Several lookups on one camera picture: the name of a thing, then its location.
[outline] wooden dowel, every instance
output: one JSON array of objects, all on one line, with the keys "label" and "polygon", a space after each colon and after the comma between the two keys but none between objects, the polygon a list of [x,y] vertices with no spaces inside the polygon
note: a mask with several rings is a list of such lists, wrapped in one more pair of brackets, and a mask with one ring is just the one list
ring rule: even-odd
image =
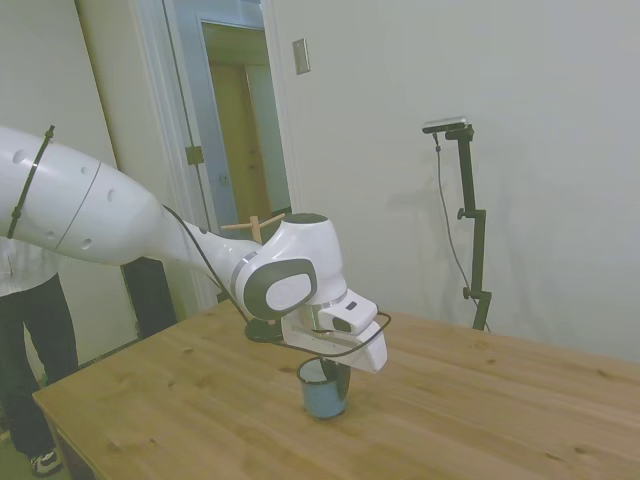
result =
[{"label": "wooden dowel", "polygon": [[253,225],[250,223],[239,223],[237,225],[223,225],[220,227],[222,230],[242,230],[244,228],[251,228]]},{"label": "wooden dowel", "polygon": [[269,220],[265,220],[260,224],[260,228],[266,227],[267,225],[271,225],[273,222],[277,222],[281,218],[284,218],[284,213],[281,213],[280,215],[276,215],[275,217],[270,218]]},{"label": "wooden dowel", "polygon": [[258,242],[262,245],[262,234],[260,233],[260,221],[258,217],[249,217],[251,221],[251,236],[254,242]]}]

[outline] doorway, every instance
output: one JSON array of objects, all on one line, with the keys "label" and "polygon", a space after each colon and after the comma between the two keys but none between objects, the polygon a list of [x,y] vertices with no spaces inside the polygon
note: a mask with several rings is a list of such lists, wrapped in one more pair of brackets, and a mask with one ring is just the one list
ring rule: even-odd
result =
[{"label": "doorway", "polygon": [[291,211],[263,30],[203,22],[237,220]]}]

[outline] black cable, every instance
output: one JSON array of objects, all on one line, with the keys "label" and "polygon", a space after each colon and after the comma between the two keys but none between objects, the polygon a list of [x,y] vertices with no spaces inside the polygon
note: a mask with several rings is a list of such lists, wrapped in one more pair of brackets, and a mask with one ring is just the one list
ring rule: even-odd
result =
[{"label": "black cable", "polygon": [[[444,220],[445,223],[447,224],[447,236],[449,237],[449,245],[451,246],[451,252],[453,253],[453,258],[456,261],[456,265],[458,265],[458,270],[460,270],[460,273],[462,274],[462,278],[464,279],[464,283],[467,286],[467,290],[471,291],[471,287],[469,286],[469,280],[467,280],[467,274],[464,273],[464,269],[462,268],[462,265],[460,264],[460,260],[458,259],[458,253],[456,252],[456,247],[453,246],[453,238],[451,236],[451,224],[449,223],[449,213],[447,211],[447,203],[444,201],[444,194],[442,193],[442,177],[440,174],[440,151],[442,150],[442,147],[440,147],[440,142],[438,142],[438,134],[434,133],[433,134],[433,139],[436,142],[436,154],[438,155],[438,191],[440,192],[440,200],[442,201],[442,209],[444,210]],[[473,303],[475,304],[476,308],[478,308],[478,301],[473,298],[473,297],[469,297],[471,298],[471,300],[473,300]],[[489,327],[489,324],[485,321],[485,326],[487,327],[487,331],[489,333],[491,333],[491,328]]]},{"label": "black cable", "polygon": [[24,186],[22,187],[22,193],[20,194],[20,198],[18,200],[18,204],[11,212],[11,225],[9,225],[9,231],[7,232],[7,238],[13,238],[13,233],[18,225],[18,220],[22,216],[22,207],[24,207],[24,202],[27,200],[27,194],[29,193],[29,188],[31,187],[31,182],[33,182],[33,177],[38,170],[38,166],[40,165],[40,160],[42,159],[42,155],[44,154],[47,145],[49,145],[49,141],[53,138],[53,125],[49,127],[49,130],[44,134],[44,140],[42,141],[42,145],[40,145],[40,150],[38,150],[38,154],[36,158],[33,160],[31,164],[31,169],[29,170],[29,174],[27,175],[27,180],[24,182]]},{"label": "black cable", "polygon": [[[189,235],[189,238],[191,239],[191,242],[193,242],[194,247],[196,247],[196,250],[198,250],[198,253],[200,254],[200,256],[202,257],[202,260],[204,260],[204,263],[207,265],[207,268],[209,269],[209,271],[211,272],[211,275],[213,275],[213,277],[216,279],[216,281],[218,282],[216,285],[224,292],[228,295],[229,300],[231,300],[231,303],[233,303],[233,306],[236,307],[236,310],[238,310],[238,313],[240,313],[240,315],[242,316],[244,323],[249,323],[249,319],[247,318],[247,316],[245,315],[244,311],[242,310],[242,308],[240,308],[240,305],[238,305],[238,303],[236,302],[235,298],[233,297],[233,295],[231,295],[231,293],[229,292],[229,290],[227,290],[227,288],[224,286],[224,283],[222,282],[222,280],[220,279],[220,277],[218,276],[218,274],[216,273],[216,271],[213,269],[213,267],[211,266],[211,263],[209,263],[209,259],[207,258],[207,256],[204,254],[204,251],[202,250],[202,247],[200,246],[200,244],[198,243],[198,241],[196,240],[196,237],[193,236],[193,233],[191,233],[191,230],[189,230],[189,227],[187,226],[187,224],[184,222],[184,220],[182,220],[182,218],[180,218],[180,215],[178,215],[176,212],[174,212],[171,208],[167,207],[166,205],[163,205],[164,208],[175,217],[176,220],[178,220],[178,223],[182,226],[182,228],[184,229],[185,232],[187,232],[187,235]],[[321,352],[315,352],[313,350],[308,350],[306,348],[302,348],[302,347],[295,347],[293,345],[287,345],[286,343],[280,343],[280,342],[267,342],[270,343],[271,345],[275,345],[276,347],[283,347],[283,348],[289,348],[291,350],[298,350],[300,352],[305,352],[305,353],[310,353],[312,355],[318,355],[320,357],[323,358],[338,358],[338,357],[344,357],[347,355],[351,355],[354,352],[357,352],[358,350],[360,350],[361,348],[366,347],[367,345],[369,345],[371,342],[373,342],[376,338],[378,338],[378,336],[382,333],[382,331],[387,328],[389,326],[389,324],[391,323],[391,315],[389,315],[388,313],[384,313],[381,312],[380,310],[378,310],[378,315],[382,315],[383,317],[387,318],[386,323],[380,327],[380,329],[374,333],[373,335],[371,335],[371,337],[369,337],[367,340],[365,340],[364,342],[362,342],[360,345],[358,345],[357,347],[352,348],[351,350],[347,350],[346,352],[343,353],[333,353],[333,354],[324,354]]]},{"label": "black cable", "polygon": [[249,323],[249,319],[247,318],[245,313],[242,311],[242,309],[240,308],[240,305],[238,305],[238,303],[236,302],[236,300],[233,297],[233,295],[231,295],[229,290],[227,290],[227,287],[225,287],[224,282],[222,280],[220,280],[220,277],[218,276],[216,271],[213,269],[213,267],[209,263],[209,259],[207,258],[207,256],[202,251],[202,247],[200,246],[200,244],[196,240],[196,237],[193,236],[193,233],[191,233],[191,230],[189,230],[189,227],[187,227],[187,224],[184,223],[184,220],[182,220],[182,218],[180,218],[180,215],[178,215],[176,212],[171,210],[166,205],[163,205],[163,206],[167,210],[167,212],[169,212],[171,215],[173,215],[176,218],[176,220],[178,220],[178,223],[180,223],[180,225],[182,226],[184,231],[187,232],[187,235],[189,235],[189,238],[191,238],[191,241],[193,242],[193,246],[196,247],[196,250],[198,250],[198,253],[202,257],[202,260],[204,260],[204,263],[207,265],[207,268],[211,272],[211,275],[213,275],[213,278],[215,278],[216,281],[218,282],[218,288],[220,288],[220,290],[222,290],[223,292],[225,292],[229,296],[229,300],[231,300],[231,303],[233,303],[233,306],[236,307],[236,309],[238,310],[238,312],[242,316],[242,319],[244,320],[244,323]]}]

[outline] floor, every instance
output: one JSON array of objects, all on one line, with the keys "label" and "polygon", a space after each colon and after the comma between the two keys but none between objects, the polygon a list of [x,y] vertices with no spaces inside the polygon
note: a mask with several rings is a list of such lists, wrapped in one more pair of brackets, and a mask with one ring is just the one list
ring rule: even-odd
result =
[{"label": "floor", "polygon": [[[0,478],[7,480],[34,480],[27,458],[16,452],[11,442],[0,444]],[[69,480],[64,472],[47,477],[50,480]]]}]

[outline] black stand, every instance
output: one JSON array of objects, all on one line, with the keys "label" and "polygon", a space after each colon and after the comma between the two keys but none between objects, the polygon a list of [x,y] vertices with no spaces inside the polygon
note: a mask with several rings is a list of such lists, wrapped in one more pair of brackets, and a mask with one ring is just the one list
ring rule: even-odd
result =
[{"label": "black stand", "polygon": [[463,217],[474,219],[473,226],[473,261],[471,264],[471,289],[465,287],[462,290],[464,298],[473,298],[478,301],[476,317],[473,320],[473,328],[484,330],[491,303],[491,292],[482,290],[482,277],[484,275],[484,237],[487,221],[487,211],[476,209],[476,198],[473,191],[473,170],[471,168],[471,141],[473,140],[473,127],[469,124],[458,130],[451,130],[445,134],[447,140],[458,141],[458,154],[460,155],[460,174],[462,177],[462,195],[464,208],[458,211],[458,220]]},{"label": "black stand", "polygon": [[254,318],[244,327],[244,334],[252,342],[269,343],[282,340],[282,325],[280,319],[275,323]]}]

